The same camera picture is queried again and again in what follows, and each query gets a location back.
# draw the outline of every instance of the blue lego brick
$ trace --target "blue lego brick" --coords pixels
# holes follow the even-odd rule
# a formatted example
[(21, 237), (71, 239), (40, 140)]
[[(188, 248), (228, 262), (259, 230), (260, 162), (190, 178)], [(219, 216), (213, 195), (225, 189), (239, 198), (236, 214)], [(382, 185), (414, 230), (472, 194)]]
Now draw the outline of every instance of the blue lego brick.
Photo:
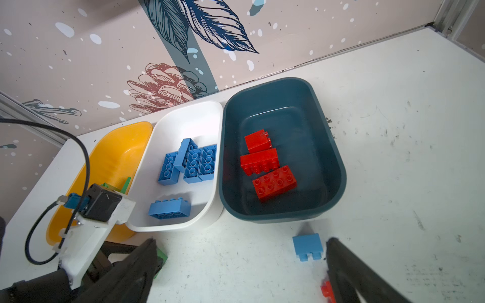
[(178, 155), (175, 158), (174, 166), (178, 169), (179, 172), (184, 173), (185, 167), (187, 163), (187, 159), (189, 156), (189, 152), (193, 149), (196, 149), (197, 145), (191, 138), (187, 138), (182, 140), (182, 144), (180, 144), (180, 148), (178, 149)]
[(182, 198), (155, 201), (150, 204), (148, 214), (157, 219), (171, 219), (190, 216), (190, 203)]
[(323, 247), (318, 234), (293, 237), (293, 245), (296, 255), (300, 257), (302, 262), (308, 260), (308, 254), (312, 254), (313, 260), (322, 258)]
[(214, 179), (215, 155), (217, 144), (202, 148), (202, 159), (199, 168), (199, 178), (203, 181)]
[(189, 156), (187, 158), (187, 165), (185, 167), (185, 172), (183, 175), (183, 180), (187, 183), (202, 182), (199, 178), (199, 166), (200, 159), (202, 155), (202, 148), (197, 148), (189, 151)]
[(174, 169), (174, 162), (178, 152), (168, 153), (163, 161), (162, 171), (158, 183), (162, 185), (173, 185), (178, 182), (178, 170)]
[[(81, 196), (79, 196), (76, 193), (72, 193), (67, 197), (67, 202), (64, 204), (64, 207), (75, 209), (80, 200), (81, 200)], [(86, 206), (88, 205), (89, 200), (91, 200), (89, 197), (84, 197), (84, 202), (81, 204), (81, 207), (79, 208), (79, 210), (85, 209)]]

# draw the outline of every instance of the white plastic bin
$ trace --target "white plastic bin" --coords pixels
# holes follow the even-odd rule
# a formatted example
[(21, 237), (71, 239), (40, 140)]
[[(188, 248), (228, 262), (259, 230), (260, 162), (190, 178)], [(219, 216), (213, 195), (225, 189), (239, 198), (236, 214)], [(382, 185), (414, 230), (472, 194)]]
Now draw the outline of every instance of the white plastic bin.
[[(223, 108), (216, 101), (195, 101), (163, 112), (165, 115), (153, 129), (129, 191), (128, 196), (136, 201), (136, 206), (126, 225), (137, 232), (209, 226), (217, 220), (223, 209), (216, 189)], [(214, 180), (188, 184), (180, 173), (177, 184), (159, 184), (158, 177), (165, 154), (178, 151), (184, 138), (192, 138), (199, 147), (217, 144)], [(150, 204), (155, 200), (179, 197), (191, 203), (189, 217), (159, 220), (148, 215)]]

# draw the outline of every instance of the decorative wallpaper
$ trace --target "decorative wallpaper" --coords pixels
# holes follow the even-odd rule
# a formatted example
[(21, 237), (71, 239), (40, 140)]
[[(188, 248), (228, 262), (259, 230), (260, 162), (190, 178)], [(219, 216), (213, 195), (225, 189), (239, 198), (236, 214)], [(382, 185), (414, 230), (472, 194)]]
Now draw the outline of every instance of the decorative wallpaper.
[(478, 2), (457, 41), (485, 60), (485, 0)]
[(0, 216), (9, 222), (59, 152), (19, 125), (0, 123)]
[(441, 0), (0, 2), (0, 90), (80, 135), (433, 21)]

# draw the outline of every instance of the black cable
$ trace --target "black cable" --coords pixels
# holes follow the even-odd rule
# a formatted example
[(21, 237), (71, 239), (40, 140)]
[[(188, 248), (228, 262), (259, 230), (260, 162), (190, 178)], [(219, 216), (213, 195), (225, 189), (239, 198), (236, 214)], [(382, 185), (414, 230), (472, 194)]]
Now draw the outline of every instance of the black cable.
[[(72, 222), (74, 221), (74, 218), (76, 217), (76, 214), (79, 211), (79, 208), (81, 208), (81, 204), (84, 201), (84, 198), (86, 196), (86, 191), (88, 190), (88, 187), (89, 187), (89, 174), (91, 172), (91, 169), (90, 169), (90, 165), (89, 165), (88, 151), (86, 150), (86, 147), (84, 146), (84, 144), (82, 144), (82, 142), (76, 136), (74, 136), (73, 134), (71, 134), (71, 133), (69, 133), (65, 130), (62, 130), (62, 129), (59, 129), (59, 128), (56, 128), (56, 127), (53, 127), (53, 126), (50, 126), (50, 125), (45, 125), (45, 124), (40, 124), (40, 123), (25, 121), (25, 120), (5, 119), (5, 118), (0, 118), (0, 123), (21, 124), (21, 125), (27, 125), (27, 126), (32, 126), (32, 127), (36, 127), (36, 128), (44, 128), (44, 129), (48, 129), (48, 130), (58, 132), (60, 134), (63, 134), (65, 136), (71, 138), (72, 140), (74, 140), (74, 142), (76, 142), (79, 145), (79, 147), (82, 150), (82, 153), (84, 154), (84, 159), (86, 161), (86, 181), (84, 182), (84, 189), (82, 190), (81, 199), (79, 200), (78, 204), (76, 205), (76, 208), (73, 210), (71, 218), (69, 219), (69, 223), (67, 223), (67, 226), (65, 228), (64, 237), (61, 239), (61, 243), (59, 243), (58, 249), (61, 249), (62, 244), (64, 243), (64, 240), (65, 240), (65, 236), (67, 235), (67, 232), (71, 228)], [(46, 210), (44, 210), (44, 212), (40, 215), (40, 217), (37, 219), (37, 221), (35, 221), (34, 225), (32, 226), (32, 228), (29, 231), (29, 234), (27, 235), (27, 239), (25, 240), (25, 257), (32, 264), (43, 265), (43, 264), (49, 263), (58, 254), (58, 253), (54, 253), (53, 256), (51, 256), (49, 259), (47, 259), (45, 261), (35, 261), (34, 259), (32, 259), (30, 252), (29, 252), (29, 244), (30, 244), (30, 240), (31, 240), (31, 237), (32, 237), (32, 234), (33, 234), (35, 228), (37, 227), (39, 222), (42, 220), (42, 218), (46, 215), (46, 213), (49, 210), (51, 210), (52, 208), (54, 208), (56, 205), (57, 205), (57, 202), (54, 202), (51, 205), (49, 205), (46, 208)]]

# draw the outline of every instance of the dark teal plastic bin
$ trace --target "dark teal plastic bin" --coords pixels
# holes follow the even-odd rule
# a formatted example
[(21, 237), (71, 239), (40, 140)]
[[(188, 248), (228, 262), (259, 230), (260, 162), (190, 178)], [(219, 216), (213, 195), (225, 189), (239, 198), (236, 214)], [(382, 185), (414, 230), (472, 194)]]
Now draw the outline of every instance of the dark teal plastic bin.
[[(240, 166), (248, 154), (244, 137), (264, 129), (288, 165), (296, 189), (262, 204)], [(310, 84), (283, 78), (235, 94), (224, 108), (219, 165), (219, 194), (236, 218), (271, 223), (313, 218), (334, 206), (347, 177), (339, 151)]]

